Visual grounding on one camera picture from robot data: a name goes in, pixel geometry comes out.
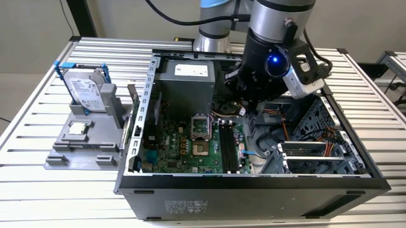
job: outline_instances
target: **orange wire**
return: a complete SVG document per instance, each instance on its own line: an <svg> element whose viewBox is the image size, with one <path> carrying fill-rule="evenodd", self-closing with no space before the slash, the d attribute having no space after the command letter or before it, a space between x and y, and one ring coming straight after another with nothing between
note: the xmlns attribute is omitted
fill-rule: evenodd
<svg viewBox="0 0 406 228"><path fill-rule="evenodd" d="M286 129L286 125L284 125L284 115L282 116L282 126L283 126L283 131L284 131L284 139L288 141L290 137L288 137L287 129Z"/></svg>

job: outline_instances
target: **small chip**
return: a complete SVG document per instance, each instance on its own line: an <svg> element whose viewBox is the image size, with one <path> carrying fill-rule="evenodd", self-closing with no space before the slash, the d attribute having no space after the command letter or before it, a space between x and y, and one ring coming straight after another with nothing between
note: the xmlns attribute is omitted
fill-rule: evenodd
<svg viewBox="0 0 406 228"><path fill-rule="evenodd" d="M176 161L168 161L167 162L167 167L168 168L177 168L177 162Z"/></svg>

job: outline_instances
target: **white wall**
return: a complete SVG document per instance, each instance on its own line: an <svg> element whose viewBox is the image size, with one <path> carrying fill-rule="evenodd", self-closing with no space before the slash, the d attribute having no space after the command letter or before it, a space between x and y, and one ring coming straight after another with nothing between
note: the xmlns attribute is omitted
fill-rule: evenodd
<svg viewBox="0 0 406 228"><path fill-rule="evenodd" d="M0 73L44 74L71 35L59 0L0 0Z"/></svg>
<svg viewBox="0 0 406 228"><path fill-rule="evenodd" d="M199 0L152 2L179 20L199 18ZM196 26L164 21L144 0L88 0L88 5L100 37L196 36ZM307 26L310 38L316 47L347 48L358 61L375 61L384 50L406 51L404 9L406 0L318 0ZM45 73L71 37L59 1L0 0L0 29L0 73ZM232 41L243 42L244 34L232 34Z"/></svg>
<svg viewBox="0 0 406 228"><path fill-rule="evenodd" d="M109 38L172 40L193 38L196 26L183 27L161 19L144 0L88 0L96 22ZM199 19L199 0L152 0L179 20ZM356 61L374 62L384 50L406 51L406 0L318 0L308 36L316 47L346 48ZM232 34L244 42L243 34Z"/></svg>

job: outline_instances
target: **green circuit board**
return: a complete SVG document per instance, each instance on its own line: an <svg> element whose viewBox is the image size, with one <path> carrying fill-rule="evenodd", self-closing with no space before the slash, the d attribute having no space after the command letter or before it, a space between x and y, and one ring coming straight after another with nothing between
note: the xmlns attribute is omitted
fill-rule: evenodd
<svg viewBox="0 0 406 228"><path fill-rule="evenodd" d="M197 123L201 132L204 127ZM234 126L238 135L235 153L239 156L239 144L244 142L240 124ZM157 149L156 164L143 163L143 171L153 173L223 173L222 151L219 145L218 123L211 125L211 140L208 141L208 155L192 154L189 122L163 122L161 137ZM243 158L247 164L240 173L250 173L248 158Z"/></svg>

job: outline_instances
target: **ram slot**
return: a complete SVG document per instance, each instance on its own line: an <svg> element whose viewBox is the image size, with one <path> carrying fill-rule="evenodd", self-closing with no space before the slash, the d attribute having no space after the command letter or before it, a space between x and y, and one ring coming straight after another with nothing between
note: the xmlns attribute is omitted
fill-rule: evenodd
<svg viewBox="0 0 406 228"><path fill-rule="evenodd" d="M235 151L235 142L232 135L232 126L228 124L219 125L219 139L222 150L222 163L224 173L238 172L238 157Z"/></svg>

